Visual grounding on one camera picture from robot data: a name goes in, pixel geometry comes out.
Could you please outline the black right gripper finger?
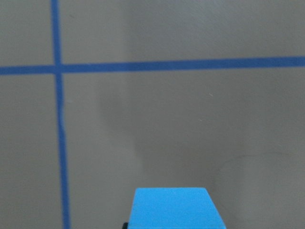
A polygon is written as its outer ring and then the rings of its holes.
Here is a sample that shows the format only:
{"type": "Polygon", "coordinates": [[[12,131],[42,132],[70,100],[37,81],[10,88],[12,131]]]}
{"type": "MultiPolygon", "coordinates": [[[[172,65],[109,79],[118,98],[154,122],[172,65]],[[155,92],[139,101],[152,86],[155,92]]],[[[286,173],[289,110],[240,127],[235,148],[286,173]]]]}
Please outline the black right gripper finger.
{"type": "Polygon", "coordinates": [[[128,229],[128,222],[125,222],[122,226],[122,229],[128,229]]]}

